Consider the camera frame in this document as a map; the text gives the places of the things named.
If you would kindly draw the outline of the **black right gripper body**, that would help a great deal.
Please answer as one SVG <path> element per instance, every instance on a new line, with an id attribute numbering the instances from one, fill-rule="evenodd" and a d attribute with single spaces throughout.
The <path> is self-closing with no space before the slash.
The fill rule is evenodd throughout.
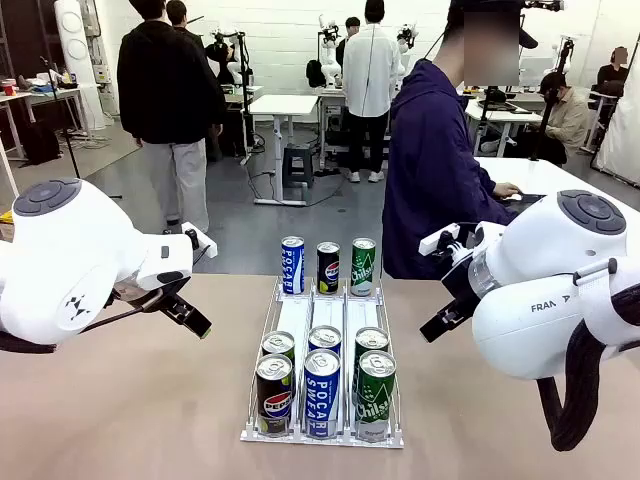
<path id="1" fill-rule="evenodd" d="M 472 257 L 466 257 L 442 278 L 442 284 L 456 302 L 478 303 L 480 301 L 469 277 L 472 261 Z"/>

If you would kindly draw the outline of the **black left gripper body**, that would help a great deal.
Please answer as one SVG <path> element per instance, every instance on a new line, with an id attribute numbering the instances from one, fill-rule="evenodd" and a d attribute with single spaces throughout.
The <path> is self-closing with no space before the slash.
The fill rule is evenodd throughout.
<path id="1" fill-rule="evenodd" d="M 171 281 L 159 287 L 152 287 L 149 291 L 133 283 L 133 278 L 118 282 L 114 285 L 115 297 L 134 308 L 142 308 L 144 313 L 174 310 L 177 305 L 183 305 L 184 300 L 178 295 L 188 283 L 190 277 Z"/>

